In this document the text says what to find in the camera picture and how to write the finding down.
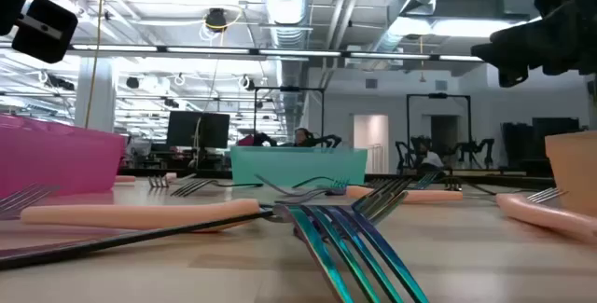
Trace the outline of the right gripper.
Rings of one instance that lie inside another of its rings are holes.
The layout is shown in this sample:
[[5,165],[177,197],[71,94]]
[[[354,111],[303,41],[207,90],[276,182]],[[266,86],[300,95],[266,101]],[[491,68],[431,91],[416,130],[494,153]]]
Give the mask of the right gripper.
[[494,32],[490,42],[470,48],[472,56],[498,70],[498,84],[511,88],[525,81],[529,71],[560,53],[555,74],[577,70],[580,75],[596,73],[596,0],[534,0],[545,18],[564,5],[580,13],[556,13],[557,41],[542,21],[534,21]]

